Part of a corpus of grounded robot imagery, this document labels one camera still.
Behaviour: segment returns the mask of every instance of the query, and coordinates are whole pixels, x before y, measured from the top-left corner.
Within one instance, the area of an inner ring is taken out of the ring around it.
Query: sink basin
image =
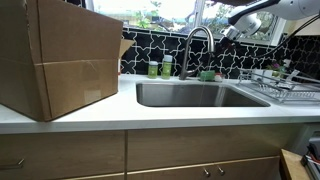
[[[137,83],[137,101],[148,107],[268,107],[228,85]]]

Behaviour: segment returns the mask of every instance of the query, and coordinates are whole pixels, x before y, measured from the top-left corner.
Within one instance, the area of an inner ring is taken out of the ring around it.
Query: soap bottle
[[[172,56],[164,55],[163,65],[162,65],[162,74],[161,74],[162,79],[170,79],[171,66],[172,66]]]
[[[158,75],[158,62],[150,61],[148,67],[148,78],[156,79]]]

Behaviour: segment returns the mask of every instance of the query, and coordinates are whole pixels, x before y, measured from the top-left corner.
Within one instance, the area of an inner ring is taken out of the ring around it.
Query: dish rack
[[[240,69],[239,85],[257,91],[279,101],[280,103],[320,103],[319,80],[287,73],[280,74],[287,78],[266,77],[264,75],[254,73],[252,69]],[[307,81],[308,83],[292,81],[292,78],[297,81]],[[251,83],[246,83],[244,80],[251,80]]]

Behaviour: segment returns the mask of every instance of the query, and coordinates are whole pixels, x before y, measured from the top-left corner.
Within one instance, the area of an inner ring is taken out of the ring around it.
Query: window
[[[93,11],[121,20],[125,27],[188,34],[195,26],[205,25],[215,37],[221,36],[220,31],[228,26],[226,16],[234,8],[212,0],[87,1],[92,2]],[[259,12],[258,18],[262,21],[260,30],[241,40],[276,45],[281,34],[275,36],[279,18],[268,12]]]

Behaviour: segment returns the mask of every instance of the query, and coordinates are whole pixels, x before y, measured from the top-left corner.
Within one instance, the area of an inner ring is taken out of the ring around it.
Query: kitchen counter
[[[142,81],[203,83],[196,79],[151,80],[143,75],[122,74],[117,94],[52,122],[38,123],[0,105],[0,134],[320,122],[319,105],[281,105],[267,97],[263,100],[270,107],[146,107],[136,101],[135,84]],[[237,82],[224,80],[223,83],[236,85]],[[245,87],[239,88],[262,97]]]

